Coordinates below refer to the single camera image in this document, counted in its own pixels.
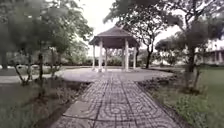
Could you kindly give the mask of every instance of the foliage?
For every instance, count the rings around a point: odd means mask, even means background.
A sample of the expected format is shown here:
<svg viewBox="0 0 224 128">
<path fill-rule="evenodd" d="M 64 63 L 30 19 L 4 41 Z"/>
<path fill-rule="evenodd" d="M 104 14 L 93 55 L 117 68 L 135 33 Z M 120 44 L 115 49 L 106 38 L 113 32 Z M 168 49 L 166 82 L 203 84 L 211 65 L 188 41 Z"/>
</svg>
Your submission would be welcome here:
<svg viewBox="0 0 224 128">
<path fill-rule="evenodd" d="M 1 9 L 10 41 L 18 53 L 27 57 L 28 79 L 22 78 L 15 65 L 23 83 L 28 83 L 31 78 L 32 56 L 38 54 L 39 77 L 42 79 L 44 52 L 54 48 L 58 60 L 52 63 L 58 65 L 70 46 L 77 47 L 77 51 L 83 50 L 83 46 L 75 41 L 77 38 L 86 41 L 92 34 L 81 8 L 72 0 L 3 1 Z"/>
<path fill-rule="evenodd" d="M 136 0 L 117 0 L 113 3 L 111 12 L 105 18 L 105 22 L 118 18 L 118 26 L 129 31 L 141 43 L 147 46 L 146 68 L 149 67 L 151 55 L 154 50 L 154 41 L 162 29 L 166 27 L 159 9 L 163 10 L 162 1 L 142 2 Z"/>
</svg>

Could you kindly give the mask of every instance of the gazebo column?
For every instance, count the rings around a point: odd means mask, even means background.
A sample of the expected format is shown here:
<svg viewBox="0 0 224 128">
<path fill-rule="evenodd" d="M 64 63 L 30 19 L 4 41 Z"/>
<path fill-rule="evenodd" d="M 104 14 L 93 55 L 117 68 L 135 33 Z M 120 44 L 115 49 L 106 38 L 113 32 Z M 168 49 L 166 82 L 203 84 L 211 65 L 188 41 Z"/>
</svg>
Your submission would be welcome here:
<svg viewBox="0 0 224 128">
<path fill-rule="evenodd" d="M 105 48 L 105 71 L 107 71 L 107 59 L 108 59 L 107 48 Z"/>
<path fill-rule="evenodd" d="M 99 56 L 99 72 L 102 72 L 102 63 L 103 63 L 103 57 L 102 57 L 102 52 L 103 52 L 103 41 L 100 40 L 99 42 L 100 46 L 100 56 Z"/>
<path fill-rule="evenodd" d="M 133 55 L 133 69 L 136 69 L 136 47 L 134 47 L 134 55 Z"/>
<path fill-rule="evenodd" d="M 93 44 L 93 67 L 92 67 L 92 70 L 95 71 L 95 44 Z"/>
<path fill-rule="evenodd" d="M 122 62 L 122 70 L 125 69 L 125 57 L 124 57 L 124 47 L 122 48 L 121 62 Z"/>
<path fill-rule="evenodd" d="M 129 70 L 129 44 L 128 40 L 125 39 L 125 71 Z"/>
</svg>

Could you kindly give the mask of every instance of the lawn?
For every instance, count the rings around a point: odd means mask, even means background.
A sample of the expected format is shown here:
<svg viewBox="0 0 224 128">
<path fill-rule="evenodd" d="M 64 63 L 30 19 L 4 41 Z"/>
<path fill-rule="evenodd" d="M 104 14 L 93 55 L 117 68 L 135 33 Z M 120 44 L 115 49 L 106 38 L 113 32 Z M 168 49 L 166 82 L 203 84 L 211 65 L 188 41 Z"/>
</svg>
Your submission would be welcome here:
<svg viewBox="0 0 224 128">
<path fill-rule="evenodd" d="M 75 83 L 71 86 L 73 89 L 45 85 L 46 95 L 41 100 L 37 99 L 38 86 L 35 84 L 28 87 L 22 87 L 19 83 L 0 86 L 0 128 L 47 127 L 66 110 L 86 84 Z"/>
<path fill-rule="evenodd" d="M 199 85 L 208 87 L 207 96 L 210 105 L 209 120 L 213 128 L 224 127 L 224 68 L 202 70 Z"/>
<path fill-rule="evenodd" d="M 205 92 L 197 96 L 167 87 L 149 92 L 175 109 L 194 128 L 224 128 L 224 68 L 203 68 L 198 87 Z"/>
</svg>

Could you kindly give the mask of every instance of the paved path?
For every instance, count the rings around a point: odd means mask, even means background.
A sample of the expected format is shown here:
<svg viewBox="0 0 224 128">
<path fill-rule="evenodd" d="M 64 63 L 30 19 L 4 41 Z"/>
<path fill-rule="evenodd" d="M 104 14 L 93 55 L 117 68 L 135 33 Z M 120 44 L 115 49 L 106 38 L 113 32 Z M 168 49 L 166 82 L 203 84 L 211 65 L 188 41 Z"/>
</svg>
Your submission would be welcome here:
<svg viewBox="0 0 224 128">
<path fill-rule="evenodd" d="M 102 75 L 51 128 L 179 128 L 127 77 Z"/>
</svg>

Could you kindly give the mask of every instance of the gazebo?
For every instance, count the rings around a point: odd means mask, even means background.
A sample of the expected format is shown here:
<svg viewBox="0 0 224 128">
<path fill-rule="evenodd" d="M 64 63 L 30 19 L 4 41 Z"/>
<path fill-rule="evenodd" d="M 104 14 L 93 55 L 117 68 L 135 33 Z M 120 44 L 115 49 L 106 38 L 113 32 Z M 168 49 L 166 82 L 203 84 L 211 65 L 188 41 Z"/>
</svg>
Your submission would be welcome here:
<svg viewBox="0 0 224 128">
<path fill-rule="evenodd" d="M 93 45 L 93 70 L 95 70 L 95 46 L 100 47 L 99 55 L 99 72 L 102 72 L 103 48 L 105 49 L 105 70 L 107 71 L 107 51 L 108 49 L 122 49 L 122 67 L 125 71 L 129 70 L 129 48 L 134 48 L 133 55 L 133 69 L 136 68 L 136 49 L 139 47 L 139 43 L 135 38 L 127 31 L 115 26 L 105 32 L 102 32 L 95 36 L 89 43 Z"/>
</svg>

